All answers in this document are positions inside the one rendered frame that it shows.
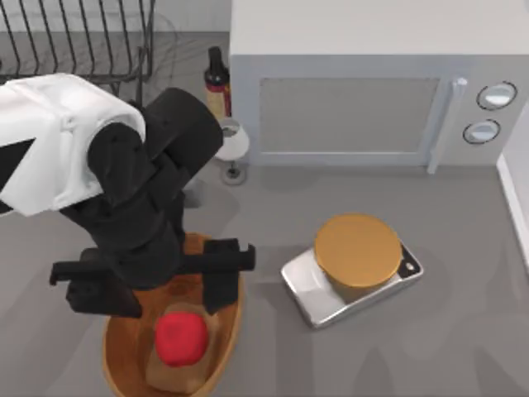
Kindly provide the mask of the wooden oval basket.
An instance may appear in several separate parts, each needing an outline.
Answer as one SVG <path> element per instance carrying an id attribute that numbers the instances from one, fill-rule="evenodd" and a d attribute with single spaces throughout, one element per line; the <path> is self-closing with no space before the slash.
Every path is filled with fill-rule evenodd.
<path id="1" fill-rule="evenodd" d="M 187 254 L 203 252 L 202 244 L 210 239 L 197 233 L 185 237 Z M 109 387 L 116 397 L 208 397 L 223 374 L 236 346 L 241 328 L 243 281 L 239 273 L 239 298 L 217 313 L 219 331 L 209 377 L 191 395 L 157 390 L 147 384 L 145 368 L 154 345 L 155 321 L 171 305 L 179 302 L 203 306 L 202 274 L 176 275 L 166 285 L 139 291 L 136 297 L 143 309 L 141 318 L 112 317 L 108 320 L 102 346 L 102 368 Z"/>

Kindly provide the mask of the red apple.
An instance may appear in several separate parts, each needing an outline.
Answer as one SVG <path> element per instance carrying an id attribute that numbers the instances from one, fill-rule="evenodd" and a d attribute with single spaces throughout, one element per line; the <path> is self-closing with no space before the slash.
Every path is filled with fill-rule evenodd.
<path id="1" fill-rule="evenodd" d="M 207 324 L 197 313 L 169 312 L 161 316 L 155 325 L 155 351 L 167 366 L 181 367 L 198 363 L 208 345 Z"/>

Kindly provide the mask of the silver kitchen scale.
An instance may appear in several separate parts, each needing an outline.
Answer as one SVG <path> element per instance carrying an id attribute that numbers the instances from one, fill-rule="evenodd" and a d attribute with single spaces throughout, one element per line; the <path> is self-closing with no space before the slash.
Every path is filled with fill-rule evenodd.
<path id="1" fill-rule="evenodd" d="M 314 250 L 310 248 L 286 263 L 280 274 L 307 324 L 318 329 L 407 288 L 423 276 L 424 268 L 402 246 L 398 271 L 388 281 L 368 289 L 354 289 L 331 280 L 320 269 Z"/>

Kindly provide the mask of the small white table lamp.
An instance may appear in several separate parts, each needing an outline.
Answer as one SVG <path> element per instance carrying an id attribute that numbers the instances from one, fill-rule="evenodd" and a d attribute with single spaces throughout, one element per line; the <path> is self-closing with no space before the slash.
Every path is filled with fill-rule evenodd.
<path id="1" fill-rule="evenodd" d="M 239 162 L 250 148 L 250 138 L 242 125 L 234 118 L 227 117 L 220 121 L 223 143 L 214 155 L 222 163 L 221 180 L 226 185 L 236 186 L 245 182 L 245 170 Z"/>

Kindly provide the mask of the dark bottle with red label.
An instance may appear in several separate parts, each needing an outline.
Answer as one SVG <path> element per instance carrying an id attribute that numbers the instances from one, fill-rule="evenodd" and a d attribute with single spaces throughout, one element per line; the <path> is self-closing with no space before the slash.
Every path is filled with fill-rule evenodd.
<path id="1" fill-rule="evenodd" d="M 209 65 L 203 73 L 206 104 L 216 119 L 221 121 L 231 116 L 230 73 L 218 46 L 210 47 L 207 54 Z"/>

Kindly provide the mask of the microwave oven door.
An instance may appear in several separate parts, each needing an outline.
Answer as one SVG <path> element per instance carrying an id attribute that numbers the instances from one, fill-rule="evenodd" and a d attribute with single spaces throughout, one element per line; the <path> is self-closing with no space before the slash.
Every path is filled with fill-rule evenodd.
<path id="1" fill-rule="evenodd" d="M 231 57 L 253 165 L 424 166 L 449 80 L 422 56 Z"/>

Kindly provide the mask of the pale microwave oven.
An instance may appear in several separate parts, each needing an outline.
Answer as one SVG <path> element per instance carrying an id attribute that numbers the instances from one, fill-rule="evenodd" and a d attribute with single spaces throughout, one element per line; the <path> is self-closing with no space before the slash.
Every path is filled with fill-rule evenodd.
<path id="1" fill-rule="evenodd" d="M 433 59 L 468 80 L 438 167 L 494 165 L 529 101 L 529 0 L 233 0 L 234 55 L 385 55 Z M 505 108 L 479 107 L 479 91 L 510 82 Z M 472 123 L 494 120 L 499 135 L 483 145 L 463 138 Z"/>

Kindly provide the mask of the round microwave knob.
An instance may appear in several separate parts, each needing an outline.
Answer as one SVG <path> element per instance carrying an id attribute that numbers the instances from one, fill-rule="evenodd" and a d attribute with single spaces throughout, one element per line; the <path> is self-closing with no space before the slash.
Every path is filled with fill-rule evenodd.
<path id="1" fill-rule="evenodd" d="M 488 119 L 469 124 L 463 131 L 463 138 L 470 145 L 483 145 L 493 141 L 500 131 L 500 124 Z"/>
<path id="2" fill-rule="evenodd" d="M 486 86 L 479 91 L 476 102 L 480 108 L 495 111 L 505 108 L 517 97 L 517 87 L 510 82 Z"/>

